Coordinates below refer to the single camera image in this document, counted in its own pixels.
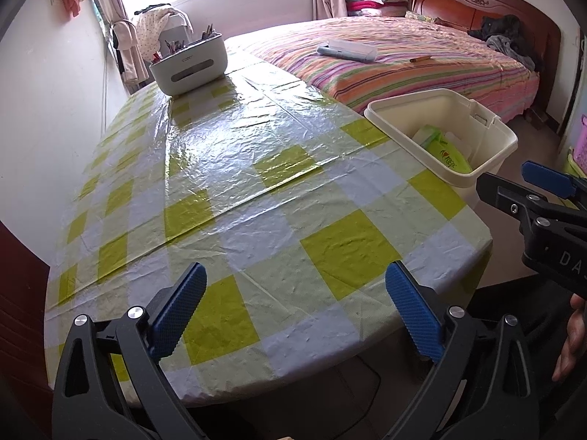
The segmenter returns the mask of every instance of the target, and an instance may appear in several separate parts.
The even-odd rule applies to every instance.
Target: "bed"
[[[358,113],[369,102],[445,87],[476,99],[504,122],[532,104],[546,110],[557,71],[561,33],[544,13],[523,0],[412,0],[419,14],[445,26],[407,18],[352,17],[278,26],[227,40],[239,49],[312,84]],[[515,14],[523,35],[544,60],[539,75],[466,34],[486,15]],[[373,64],[319,56],[328,39],[375,45]],[[432,59],[410,63],[410,58]]]

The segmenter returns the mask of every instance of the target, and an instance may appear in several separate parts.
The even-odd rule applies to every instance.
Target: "blue gripper pad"
[[[396,261],[387,267],[385,288],[400,313],[418,352],[437,364],[444,354],[442,326],[416,288],[418,283]]]
[[[171,355],[206,291],[206,269],[193,263],[170,290],[151,323],[149,355],[159,360]]]
[[[567,199],[576,194],[576,188],[568,175],[544,167],[536,162],[527,161],[522,164],[522,178],[557,197]]]

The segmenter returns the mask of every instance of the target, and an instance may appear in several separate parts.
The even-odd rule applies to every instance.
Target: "checkered tablecloth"
[[[179,98],[134,94],[96,148],[49,277],[52,385],[75,316],[146,305],[192,261],[208,288],[161,361],[192,404],[282,385],[397,329],[391,261],[449,296],[474,291],[491,236],[451,188],[316,88],[229,59],[225,78]]]

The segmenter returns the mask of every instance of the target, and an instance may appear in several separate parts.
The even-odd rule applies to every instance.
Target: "wooden headboard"
[[[561,31],[542,11],[524,0],[412,0],[412,11],[442,18],[447,26],[462,31],[481,27],[484,16],[515,14],[522,21],[522,34],[544,60],[534,104],[546,111],[557,73]]]

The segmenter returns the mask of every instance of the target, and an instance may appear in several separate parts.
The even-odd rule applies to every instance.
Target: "cable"
[[[106,132],[108,125],[108,50],[110,42],[104,38],[104,74],[102,76],[102,114],[101,114],[101,135]]]
[[[377,387],[375,388],[375,393],[373,394],[373,397],[371,399],[371,402],[369,403],[369,406],[367,407],[367,410],[363,413],[363,415],[361,415],[359,417],[359,419],[356,422],[354,422],[351,426],[345,428],[344,430],[342,430],[342,432],[337,433],[335,436],[333,436],[329,440],[336,440],[337,438],[340,438],[345,433],[347,433],[349,430],[352,430],[359,423],[361,423],[365,419],[365,417],[367,417],[367,415],[369,414],[369,412],[371,412],[371,407],[373,406],[373,403],[375,402],[375,399],[377,397],[377,394],[379,394],[379,388],[381,387],[381,375],[375,369],[373,369],[373,367],[369,366],[369,364],[367,364],[365,362],[365,360],[363,360],[363,358],[360,357],[360,355],[357,355],[356,358],[359,359],[359,361],[361,361],[363,364],[365,364],[365,367],[367,369],[369,369],[372,373],[374,373],[375,377],[377,377]]]

